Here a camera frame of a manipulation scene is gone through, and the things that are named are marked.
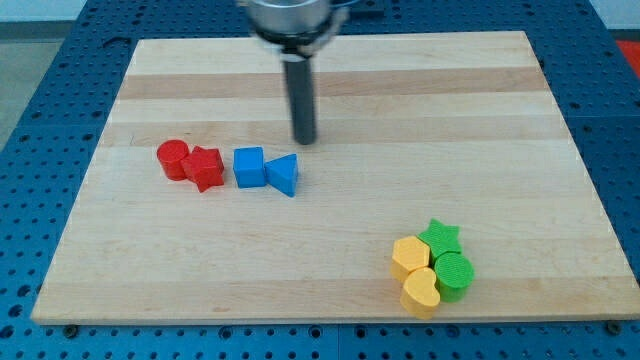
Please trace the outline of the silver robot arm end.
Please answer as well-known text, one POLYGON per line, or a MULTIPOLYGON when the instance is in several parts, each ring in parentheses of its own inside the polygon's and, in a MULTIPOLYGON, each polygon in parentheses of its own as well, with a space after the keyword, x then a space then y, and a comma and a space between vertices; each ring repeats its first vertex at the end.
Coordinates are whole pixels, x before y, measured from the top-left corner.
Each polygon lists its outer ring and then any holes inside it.
POLYGON ((306 59, 324 48, 350 17, 330 0, 245 0, 251 34, 282 58, 306 59))

